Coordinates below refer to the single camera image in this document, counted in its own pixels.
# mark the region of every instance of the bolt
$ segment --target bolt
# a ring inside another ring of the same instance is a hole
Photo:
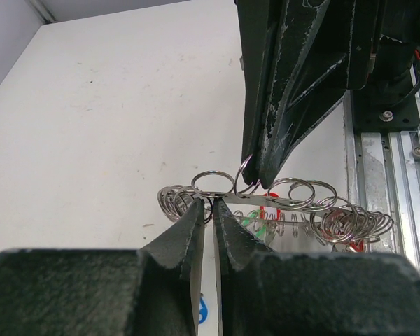
[[[414,150],[412,151],[412,154],[413,154],[414,158],[419,159],[420,158],[420,147],[414,148]]]
[[[385,123],[387,123],[389,121],[392,121],[393,113],[391,111],[385,111],[379,116],[379,118],[383,120]]]

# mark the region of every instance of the key ring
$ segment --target key ring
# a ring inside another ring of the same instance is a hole
[[[269,189],[267,190],[267,196],[270,197],[271,190],[273,188],[275,188],[275,187],[277,187],[277,186],[279,186],[281,184],[291,183],[291,182],[298,182],[299,184],[301,184],[301,185],[303,185],[305,187],[308,187],[308,189],[311,190],[311,196],[308,199],[306,199],[305,201],[301,201],[301,202],[296,202],[294,200],[294,202],[291,205],[280,203],[279,200],[285,200],[285,199],[281,199],[281,198],[272,198],[271,201],[273,203],[276,203],[276,204],[280,205],[280,207],[284,207],[283,210],[288,210],[288,211],[290,211],[290,210],[303,209],[306,206],[310,205],[314,201],[314,198],[316,196],[316,191],[315,191],[314,187],[310,183],[306,182],[305,180],[301,180],[300,178],[284,177],[284,178],[279,178],[278,180],[275,180],[271,184],[271,186],[269,187]]]
[[[200,190],[196,186],[196,181],[199,180],[199,179],[201,179],[204,176],[209,176],[209,175],[218,175],[218,176],[225,177],[227,180],[229,180],[230,182],[232,182],[231,189],[229,191],[227,191],[227,192],[202,191],[202,190]],[[199,196],[209,197],[209,198],[222,197],[222,196],[224,196],[224,194],[231,193],[233,191],[234,186],[235,186],[235,180],[233,179],[233,177],[231,177],[231,175],[225,173],[224,171],[219,171],[219,170],[203,171],[202,173],[199,173],[198,175],[196,175],[195,177],[193,177],[193,180],[191,180],[191,188],[195,191],[195,193],[197,193]]]
[[[257,191],[258,187],[260,186],[260,180],[258,180],[257,182],[252,182],[246,189],[243,189],[242,191],[238,191],[237,189],[237,183],[238,183],[238,178],[239,175],[244,173],[245,168],[247,167],[247,164],[249,163],[249,161],[251,160],[253,154],[250,154],[245,161],[243,161],[243,163],[241,164],[241,166],[239,167],[237,174],[235,175],[235,180],[233,183],[233,192],[235,194],[235,196],[239,197],[239,198],[247,198],[246,196],[242,195],[244,193],[247,193],[249,191],[249,189],[252,189],[252,191],[249,193],[250,195],[252,195],[255,191]]]
[[[312,184],[313,186],[321,186],[325,189],[329,189],[329,191],[331,191],[333,193],[333,196],[329,197],[331,199],[331,201],[328,202],[328,203],[323,202],[323,203],[310,204],[309,206],[306,206],[305,207],[305,212],[311,213],[311,212],[319,212],[319,211],[328,210],[329,208],[333,207],[336,204],[336,202],[337,202],[337,191],[332,185],[330,185],[326,182],[316,181],[316,180],[307,180],[307,182],[309,184]],[[288,197],[291,200],[293,200],[293,198],[291,196],[291,193],[293,192],[293,190],[295,190],[295,189],[297,189],[301,186],[302,186],[302,184],[300,184],[298,182],[295,182],[291,185],[291,187],[289,188],[289,192],[288,192]]]

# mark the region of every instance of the blue label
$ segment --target blue label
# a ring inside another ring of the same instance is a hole
[[[205,322],[207,320],[207,316],[209,315],[209,310],[205,305],[204,298],[201,296],[201,300],[199,301],[199,324]]]

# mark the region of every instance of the black bracket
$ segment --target black bracket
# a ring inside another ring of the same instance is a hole
[[[383,99],[388,102],[397,102],[403,98],[413,87],[409,71],[407,75],[391,90],[380,93],[375,85],[369,83],[364,89],[353,91],[352,113],[353,128],[356,133],[362,132],[401,132],[417,130],[420,126],[420,117],[415,97],[410,97],[404,104],[395,108],[386,108],[380,103]],[[391,113],[386,118],[384,113]]]
[[[276,253],[214,204],[223,335],[420,335],[420,277],[400,255]]]
[[[243,177],[267,188],[292,150],[367,80],[385,0],[238,0]]]

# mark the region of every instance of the white wall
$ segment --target white wall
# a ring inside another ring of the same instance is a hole
[[[0,83],[40,26],[24,0],[0,0]]]
[[[186,0],[41,0],[58,21],[82,19],[182,1]]]

